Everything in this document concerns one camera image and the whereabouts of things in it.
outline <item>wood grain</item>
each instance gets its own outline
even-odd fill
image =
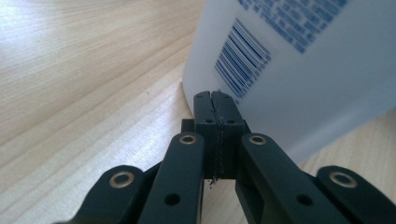
[[[0,223],[71,218],[106,170],[147,170],[191,118],[181,74],[204,1],[0,2]],[[303,169],[340,164],[394,202],[396,111]],[[205,185],[203,223],[246,222],[233,181]]]

